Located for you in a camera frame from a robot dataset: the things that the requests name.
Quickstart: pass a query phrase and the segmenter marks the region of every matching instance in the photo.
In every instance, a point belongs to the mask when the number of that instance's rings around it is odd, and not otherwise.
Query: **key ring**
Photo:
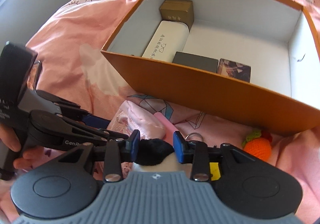
[[[200,137],[201,142],[203,142],[203,137],[202,137],[202,135],[200,135],[200,134],[197,133],[197,132],[188,134],[188,135],[186,136],[186,139],[185,139],[185,140],[186,140],[186,141],[190,141],[190,140],[188,140],[188,138],[189,138],[190,136],[193,136],[193,135],[196,135],[196,136]]]

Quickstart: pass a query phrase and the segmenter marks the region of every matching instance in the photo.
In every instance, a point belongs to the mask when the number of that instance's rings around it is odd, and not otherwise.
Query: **finger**
[[[13,167],[15,169],[27,169],[32,166],[33,160],[27,160],[24,158],[18,158],[13,161]]]
[[[0,124],[0,139],[12,151],[20,151],[21,145],[13,128]]]
[[[23,152],[24,159],[38,159],[43,155],[44,147],[36,146]]]

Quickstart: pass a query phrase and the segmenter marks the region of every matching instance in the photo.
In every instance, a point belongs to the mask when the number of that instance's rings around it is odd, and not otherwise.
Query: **small brown box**
[[[195,20],[190,0],[166,0],[160,6],[160,13],[162,20],[185,23],[189,31]]]

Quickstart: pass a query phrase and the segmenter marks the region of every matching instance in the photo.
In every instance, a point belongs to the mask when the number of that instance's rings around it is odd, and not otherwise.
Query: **gray ribbed surface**
[[[226,207],[208,183],[187,179],[184,172],[130,172],[119,183],[105,184],[85,210],[61,220],[33,220],[14,224],[302,224],[293,214],[276,220],[256,220]]]

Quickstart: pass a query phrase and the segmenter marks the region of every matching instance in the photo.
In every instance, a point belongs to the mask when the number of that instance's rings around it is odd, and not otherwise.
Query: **crocheted orange carrot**
[[[270,133],[263,130],[254,130],[246,137],[242,145],[244,151],[267,162],[271,156],[271,142],[272,136]]]

